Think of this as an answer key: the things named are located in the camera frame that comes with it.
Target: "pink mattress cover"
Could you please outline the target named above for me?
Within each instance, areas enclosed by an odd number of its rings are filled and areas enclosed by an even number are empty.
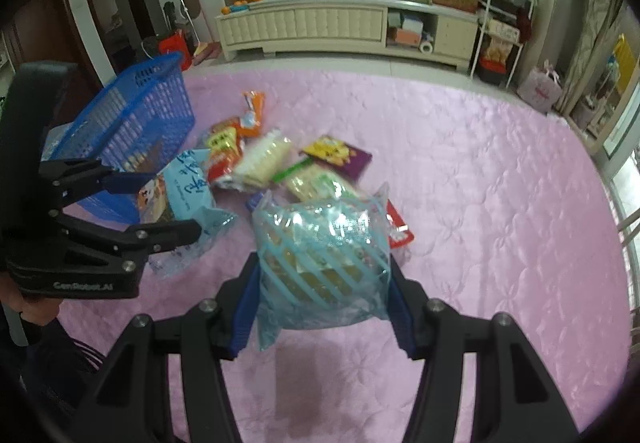
[[[630,343],[620,242],[600,179],[557,119],[465,90],[365,74],[250,71],[185,78],[196,126],[242,111],[241,91],[267,93],[266,127],[298,145],[329,133],[373,154],[365,190],[382,182],[415,233],[402,270],[467,315],[508,311],[539,352],[583,429],[617,391]],[[140,296],[66,301],[71,336],[107,352],[131,317],[187,311],[236,276],[254,249],[241,197],[218,192],[240,218],[226,238],[167,280],[145,272]],[[473,357],[456,441],[470,435]],[[177,358],[174,429],[187,437]],[[371,319],[324,331],[283,331],[249,346],[223,372],[246,442],[401,441],[421,362]]]

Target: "basket rim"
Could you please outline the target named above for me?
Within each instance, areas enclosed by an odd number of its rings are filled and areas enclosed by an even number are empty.
[[[129,66],[124,71],[122,71],[122,73],[120,73],[118,76],[116,76],[109,84],[104,86],[104,88],[98,93],[98,95],[96,95],[96,97],[89,103],[89,105],[87,105],[82,110],[82,112],[80,114],[78,114],[76,119],[72,122],[71,126],[66,130],[65,134],[63,134],[63,136],[60,138],[57,147],[51,153],[50,159],[56,159],[57,158],[58,154],[60,153],[60,150],[62,149],[62,146],[64,145],[64,143],[71,136],[73,136],[76,133],[76,131],[80,127],[80,124],[83,122],[84,118],[89,113],[91,113],[91,111],[94,109],[95,105],[101,99],[103,99],[106,94],[108,94],[108,92],[118,83],[118,80],[121,79],[121,77],[125,76],[126,74],[129,74],[132,71],[139,71],[141,69],[145,69],[145,67],[148,64],[157,64],[158,60],[160,58],[162,58],[165,61],[166,65],[161,70],[159,70],[158,72],[154,73],[149,78],[149,80],[140,88],[140,91],[138,92],[136,97],[134,99],[132,99],[125,106],[125,108],[120,113],[120,116],[118,117],[118,119],[115,119],[113,121],[113,123],[111,123],[110,127],[102,133],[102,140],[100,142],[98,142],[97,146],[94,147],[94,149],[87,155],[87,157],[93,157],[95,155],[95,152],[97,152],[99,149],[101,149],[104,146],[104,143],[105,143],[104,142],[104,137],[107,136],[108,134],[110,134],[115,129],[116,126],[119,126],[122,123],[122,120],[124,119],[124,116],[129,115],[130,112],[131,112],[131,109],[133,108],[133,106],[137,105],[140,102],[140,100],[144,96],[146,96],[146,94],[148,93],[149,84],[151,84],[152,81],[157,80],[158,78],[161,78],[162,76],[166,76],[168,71],[170,71],[172,69],[175,69],[177,66],[179,66],[180,63],[182,62],[182,57],[183,57],[183,54],[180,53],[180,52],[168,53],[166,55],[161,55],[159,57],[151,58],[151,59],[147,60],[146,62],[142,62],[140,64],[134,64],[132,66]]]

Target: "curtain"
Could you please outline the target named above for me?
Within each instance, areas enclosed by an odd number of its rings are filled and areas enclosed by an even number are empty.
[[[555,107],[568,114],[580,99],[594,70],[604,65],[620,34],[623,0],[585,0],[584,26]]]

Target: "pink gift bag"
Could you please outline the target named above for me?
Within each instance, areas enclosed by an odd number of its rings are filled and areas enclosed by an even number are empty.
[[[546,114],[562,95],[562,87],[558,74],[545,60],[544,69],[533,68],[516,92],[534,109]]]

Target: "tape roll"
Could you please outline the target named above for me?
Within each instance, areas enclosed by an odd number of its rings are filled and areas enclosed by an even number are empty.
[[[418,46],[418,48],[420,49],[420,53],[433,53],[433,44],[427,40],[420,42],[420,46]]]

